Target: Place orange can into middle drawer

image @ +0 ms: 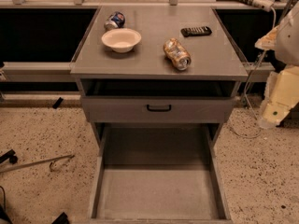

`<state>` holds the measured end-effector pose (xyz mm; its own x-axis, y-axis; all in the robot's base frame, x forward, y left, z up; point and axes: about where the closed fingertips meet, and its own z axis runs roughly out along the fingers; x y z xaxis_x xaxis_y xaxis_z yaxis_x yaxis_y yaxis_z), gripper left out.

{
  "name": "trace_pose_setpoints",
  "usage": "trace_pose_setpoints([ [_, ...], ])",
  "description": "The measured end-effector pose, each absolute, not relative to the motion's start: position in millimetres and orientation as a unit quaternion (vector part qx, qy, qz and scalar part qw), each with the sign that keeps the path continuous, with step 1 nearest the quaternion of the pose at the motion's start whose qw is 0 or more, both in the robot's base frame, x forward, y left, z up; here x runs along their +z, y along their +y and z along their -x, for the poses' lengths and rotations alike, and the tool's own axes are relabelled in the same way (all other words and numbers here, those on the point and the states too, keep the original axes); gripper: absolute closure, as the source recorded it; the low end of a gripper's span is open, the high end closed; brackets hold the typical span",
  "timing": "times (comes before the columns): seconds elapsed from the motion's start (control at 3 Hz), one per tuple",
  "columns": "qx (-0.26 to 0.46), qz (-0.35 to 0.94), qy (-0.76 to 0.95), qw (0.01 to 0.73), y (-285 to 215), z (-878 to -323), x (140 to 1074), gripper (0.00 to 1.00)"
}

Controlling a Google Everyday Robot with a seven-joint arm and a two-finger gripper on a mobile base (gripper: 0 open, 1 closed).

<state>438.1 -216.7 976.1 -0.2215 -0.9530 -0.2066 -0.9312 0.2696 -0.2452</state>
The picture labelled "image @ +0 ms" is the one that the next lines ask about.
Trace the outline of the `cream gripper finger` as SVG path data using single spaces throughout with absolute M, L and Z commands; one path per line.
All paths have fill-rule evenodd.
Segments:
M 276 48 L 277 35 L 278 28 L 274 27 L 266 35 L 256 41 L 255 47 L 262 50 L 274 50 Z
M 271 72 L 260 106 L 258 124 L 271 129 L 280 124 L 299 103 L 299 67 L 286 66 L 281 72 Z

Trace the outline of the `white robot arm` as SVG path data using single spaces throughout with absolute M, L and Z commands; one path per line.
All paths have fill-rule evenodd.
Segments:
M 279 73 L 271 72 L 266 81 L 258 124 L 270 129 L 299 103 L 299 2 L 278 26 L 257 40 L 255 47 L 273 50 L 275 58 L 286 64 Z

